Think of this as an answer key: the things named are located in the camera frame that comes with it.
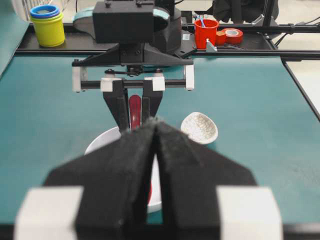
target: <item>red plastic cup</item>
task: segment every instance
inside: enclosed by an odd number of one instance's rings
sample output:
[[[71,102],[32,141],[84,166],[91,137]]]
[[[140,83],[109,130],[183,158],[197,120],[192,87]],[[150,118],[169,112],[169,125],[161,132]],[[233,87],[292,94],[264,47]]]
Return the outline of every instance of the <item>red plastic cup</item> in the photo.
[[[219,22],[216,20],[203,19],[205,27],[202,26],[201,20],[198,19],[194,22],[195,25],[195,44],[197,49],[206,49],[207,39],[215,45],[216,34]]]

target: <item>white bowl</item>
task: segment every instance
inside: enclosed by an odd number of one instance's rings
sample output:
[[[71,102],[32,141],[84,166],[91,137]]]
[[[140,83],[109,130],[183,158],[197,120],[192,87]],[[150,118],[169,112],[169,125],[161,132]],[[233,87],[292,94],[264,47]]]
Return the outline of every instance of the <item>white bowl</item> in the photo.
[[[104,133],[97,136],[86,148],[84,154],[86,155],[88,153],[91,153],[94,150],[101,148],[102,146],[105,146],[107,144],[114,142],[115,140],[118,140],[120,137],[121,137],[121,134],[119,132],[119,128],[117,126],[114,128],[111,128],[108,131],[105,131]],[[151,185],[152,185],[152,192],[151,192],[150,202],[147,207],[148,213],[153,213],[161,209],[161,191],[160,191],[159,166],[158,166],[157,155],[154,155],[154,159],[153,159]]]
[[[181,123],[181,131],[199,144],[210,144],[218,137],[214,121],[201,112],[192,112]]]

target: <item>blue straw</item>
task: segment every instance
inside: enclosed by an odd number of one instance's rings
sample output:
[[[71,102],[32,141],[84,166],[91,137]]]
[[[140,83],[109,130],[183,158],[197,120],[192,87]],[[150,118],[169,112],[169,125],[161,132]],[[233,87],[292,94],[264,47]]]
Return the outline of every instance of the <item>blue straw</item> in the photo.
[[[202,27],[206,27],[205,23],[204,23],[204,19],[202,17],[200,17],[200,21],[201,21],[201,24],[202,24]]]

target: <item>yellow cup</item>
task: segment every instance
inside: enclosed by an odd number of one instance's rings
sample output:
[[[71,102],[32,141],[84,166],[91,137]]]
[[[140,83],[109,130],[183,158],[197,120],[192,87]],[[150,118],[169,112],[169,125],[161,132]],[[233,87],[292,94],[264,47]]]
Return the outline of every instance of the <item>yellow cup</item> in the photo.
[[[60,12],[59,15],[51,18],[33,18],[36,39],[43,47],[56,47],[65,42],[65,30],[62,19],[64,14]]]

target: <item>tape roll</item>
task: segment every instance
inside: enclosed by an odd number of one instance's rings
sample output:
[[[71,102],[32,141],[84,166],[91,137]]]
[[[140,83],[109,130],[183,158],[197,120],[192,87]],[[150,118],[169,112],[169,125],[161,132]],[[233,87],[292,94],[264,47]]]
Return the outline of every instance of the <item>tape roll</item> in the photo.
[[[223,45],[226,43],[227,35],[223,31],[217,31],[215,37],[215,44],[216,45]]]
[[[244,38],[244,33],[236,28],[225,28],[221,31],[226,35],[227,44],[240,44]]]

